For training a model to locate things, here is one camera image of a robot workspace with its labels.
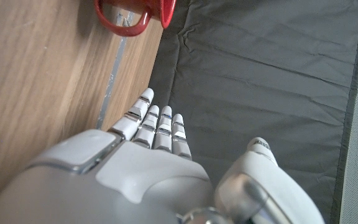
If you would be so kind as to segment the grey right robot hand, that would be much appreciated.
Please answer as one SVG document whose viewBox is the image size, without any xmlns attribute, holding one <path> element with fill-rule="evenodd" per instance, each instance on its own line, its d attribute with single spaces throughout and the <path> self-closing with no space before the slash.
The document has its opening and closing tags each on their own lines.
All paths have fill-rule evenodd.
<svg viewBox="0 0 358 224">
<path fill-rule="evenodd" d="M 0 194 L 0 223 L 322 223 L 262 138 L 213 187 L 192 159 L 183 117 L 146 89 L 107 131 L 33 159 Z"/>
</svg>

